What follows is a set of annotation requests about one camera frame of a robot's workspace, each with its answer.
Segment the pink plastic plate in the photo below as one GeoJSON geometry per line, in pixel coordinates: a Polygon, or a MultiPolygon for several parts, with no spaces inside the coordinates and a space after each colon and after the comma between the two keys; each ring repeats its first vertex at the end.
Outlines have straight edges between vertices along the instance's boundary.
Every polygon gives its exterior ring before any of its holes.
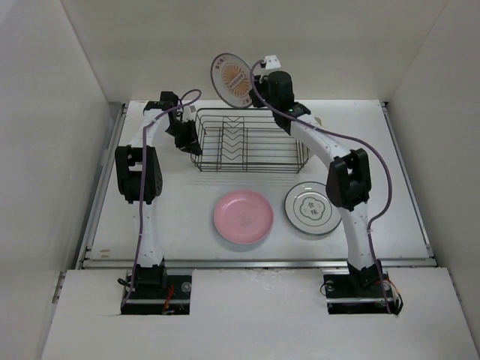
{"type": "Polygon", "coordinates": [[[270,202],[254,190],[234,190],[225,194],[214,207],[214,226],[234,245],[254,245],[265,239],[274,224],[270,202]]]}

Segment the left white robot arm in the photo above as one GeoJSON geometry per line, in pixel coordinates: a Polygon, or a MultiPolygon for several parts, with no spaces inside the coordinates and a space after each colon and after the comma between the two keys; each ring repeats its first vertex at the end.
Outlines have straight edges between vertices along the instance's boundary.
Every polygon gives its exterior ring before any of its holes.
{"type": "Polygon", "coordinates": [[[118,191],[130,206],[138,207],[134,215],[138,239],[123,302],[144,292],[157,298],[167,291],[164,249],[156,220],[164,185],[156,146],[167,134],[174,139],[178,150],[190,155],[203,153],[192,117],[194,104],[201,95],[199,89],[187,91],[181,97],[172,91],[161,92],[159,100],[145,105],[142,123],[132,140],[115,149],[118,191]]]}

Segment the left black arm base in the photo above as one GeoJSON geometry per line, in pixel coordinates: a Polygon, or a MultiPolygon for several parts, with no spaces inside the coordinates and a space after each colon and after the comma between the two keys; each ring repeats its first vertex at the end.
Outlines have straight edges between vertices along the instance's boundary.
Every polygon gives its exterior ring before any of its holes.
{"type": "Polygon", "coordinates": [[[165,274],[141,281],[136,275],[131,293],[127,283],[120,305],[122,315],[189,315],[192,274],[165,274]]]}

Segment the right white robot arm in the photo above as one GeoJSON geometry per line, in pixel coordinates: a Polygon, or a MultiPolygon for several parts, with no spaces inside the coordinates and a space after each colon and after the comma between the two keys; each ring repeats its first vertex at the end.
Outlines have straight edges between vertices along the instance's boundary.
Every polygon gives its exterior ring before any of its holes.
{"type": "Polygon", "coordinates": [[[368,238],[368,207],[371,173],[367,152],[349,150],[335,135],[319,125],[311,111],[296,102],[291,76],[276,70],[266,76],[250,72],[250,96],[254,106],[265,106],[275,123],[302,142],[328,168],[326,194],[343,223],[347,243],[344,295],[359,298],[378,281],[376,260],[368,238]]]}

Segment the grey wire dish rack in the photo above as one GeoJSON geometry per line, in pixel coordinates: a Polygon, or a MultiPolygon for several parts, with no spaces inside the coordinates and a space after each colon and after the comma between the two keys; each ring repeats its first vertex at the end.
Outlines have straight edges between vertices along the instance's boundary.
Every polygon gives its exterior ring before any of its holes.
{"type": "Polygon", "coordinates": [[[297,174],[309,161],[308,148],[266,109],[204,107],[195,122],[202,154],[190,160],[200,171],[297,174]]]}

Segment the orange sunburst ceramic plate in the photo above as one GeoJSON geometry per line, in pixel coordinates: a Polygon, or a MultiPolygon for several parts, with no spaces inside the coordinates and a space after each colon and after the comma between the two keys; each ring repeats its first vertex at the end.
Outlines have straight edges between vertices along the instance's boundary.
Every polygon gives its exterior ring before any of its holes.
{"type": "Polygon", "coordinates": [[[218,97],[228,106],[246,109],[252,106],[250,68],[239,56],[229,52],[217,55],[211,63],[211,83],[218,97]]]}

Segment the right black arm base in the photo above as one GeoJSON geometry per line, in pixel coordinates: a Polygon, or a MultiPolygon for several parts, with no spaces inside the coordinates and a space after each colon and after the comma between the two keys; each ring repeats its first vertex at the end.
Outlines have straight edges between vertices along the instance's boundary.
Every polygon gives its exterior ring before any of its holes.
{"type": "Polygon", "coordinates": [[[365,288],[355,289],[348,274],[323,275],[320,292],[326,297],[330,315],[341,314],[393,314],[399,315],[404,301],[398,288],[387,274],[383,282],[376,280],[365,288]]]}

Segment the patterned ceramic plate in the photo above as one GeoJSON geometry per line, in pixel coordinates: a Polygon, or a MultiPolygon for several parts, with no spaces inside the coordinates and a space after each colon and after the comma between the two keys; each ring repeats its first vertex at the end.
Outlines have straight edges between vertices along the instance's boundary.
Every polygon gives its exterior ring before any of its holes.
{"type": "Polygon", "coordinates": [[[341,223],[338,209],[326,195],[326,186],[316,181],[304,181],[286,194],[284,212],[290,224],[309,236],[326,236],[341,223]]]}

